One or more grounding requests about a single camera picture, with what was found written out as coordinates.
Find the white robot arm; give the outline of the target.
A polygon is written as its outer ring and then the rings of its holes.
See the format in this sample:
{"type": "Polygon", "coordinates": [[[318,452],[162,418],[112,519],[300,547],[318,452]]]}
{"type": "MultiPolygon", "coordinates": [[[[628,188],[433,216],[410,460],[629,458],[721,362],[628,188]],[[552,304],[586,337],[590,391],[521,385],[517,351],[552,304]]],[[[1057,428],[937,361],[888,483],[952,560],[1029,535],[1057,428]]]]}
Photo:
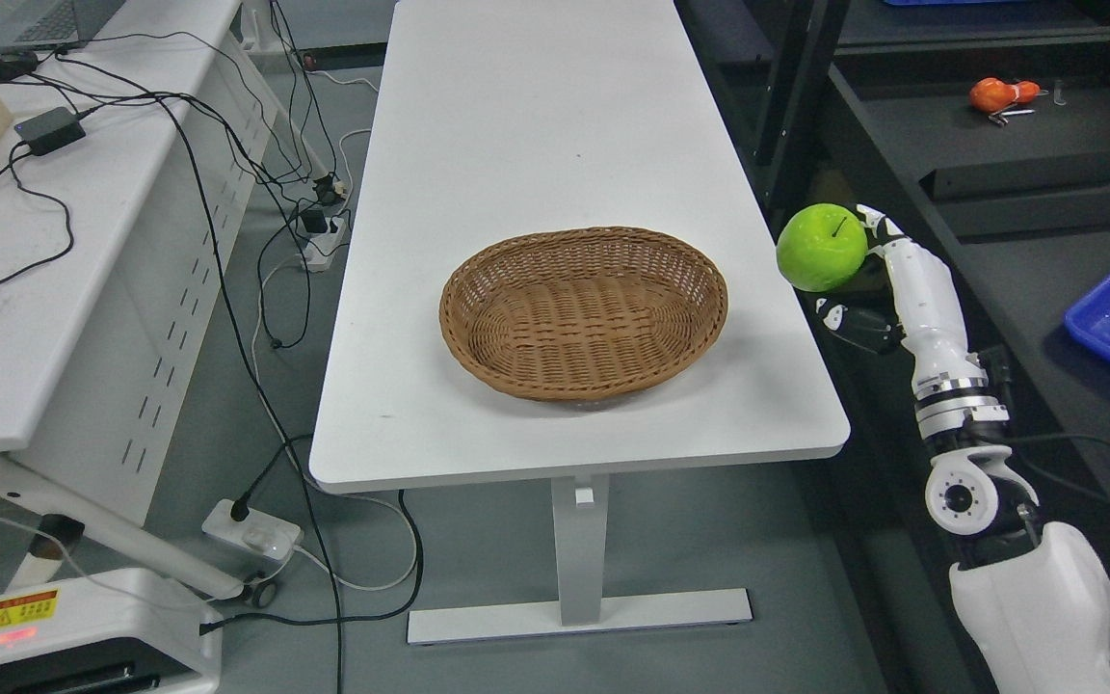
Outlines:
{"type": "Polygon", "coordinates": [[[1006,408],[960,342],[908,336],[916,418],[950,436],[925,485],[934,522],[963,542],[950,567],[957,615],[1000,693],[1110,693],[1110,579],[1079,530],[1041,517],[998,442],[1006,408]]]}

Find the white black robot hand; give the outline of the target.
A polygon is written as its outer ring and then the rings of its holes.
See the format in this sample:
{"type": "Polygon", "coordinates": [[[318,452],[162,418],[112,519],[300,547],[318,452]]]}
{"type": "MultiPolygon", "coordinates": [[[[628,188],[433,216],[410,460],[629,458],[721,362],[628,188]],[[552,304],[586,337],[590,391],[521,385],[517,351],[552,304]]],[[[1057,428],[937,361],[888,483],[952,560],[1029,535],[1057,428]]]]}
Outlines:
{"type": "Polygon", "coordinates": [[[950,268],[914,242],[890,217],[862,203],[856,210],[878,242],[871,252],[882,259],[897,316],[889,320],[872,310],[821,298],[815,303],[819,324],[871,353],[888,353],[900,344],[918,359],[972,360],[950,268]]]}

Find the white robot base with label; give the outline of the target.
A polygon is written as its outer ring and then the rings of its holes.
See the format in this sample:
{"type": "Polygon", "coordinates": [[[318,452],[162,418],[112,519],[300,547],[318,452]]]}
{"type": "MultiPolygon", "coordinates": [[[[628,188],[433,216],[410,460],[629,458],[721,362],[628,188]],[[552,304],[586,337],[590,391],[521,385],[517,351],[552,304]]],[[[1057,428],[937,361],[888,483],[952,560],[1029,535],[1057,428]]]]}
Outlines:
{"type": "Polygon", "coordinates": [[[0,596],[0,693],[215,693],[216,611],[176,581],[127,569],[0,596]]]}

